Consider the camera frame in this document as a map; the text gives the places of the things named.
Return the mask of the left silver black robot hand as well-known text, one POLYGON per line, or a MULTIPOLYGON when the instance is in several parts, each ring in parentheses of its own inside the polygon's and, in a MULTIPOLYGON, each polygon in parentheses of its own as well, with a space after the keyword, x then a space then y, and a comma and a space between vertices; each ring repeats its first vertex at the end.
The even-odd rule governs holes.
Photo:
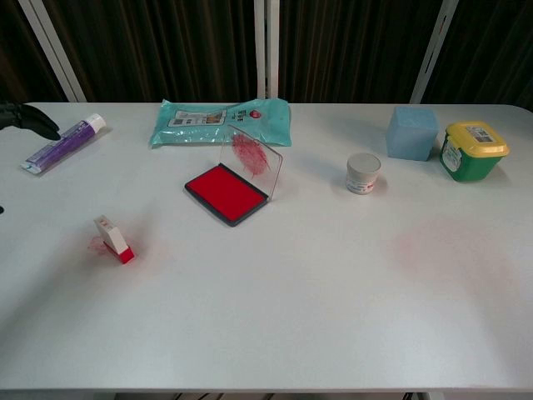
POLYGON ((0 128, 15 127, 33 131, 38 136, 52 141, 58 141, 59 126, 44 112, 34 106, 1 101, 0 128))

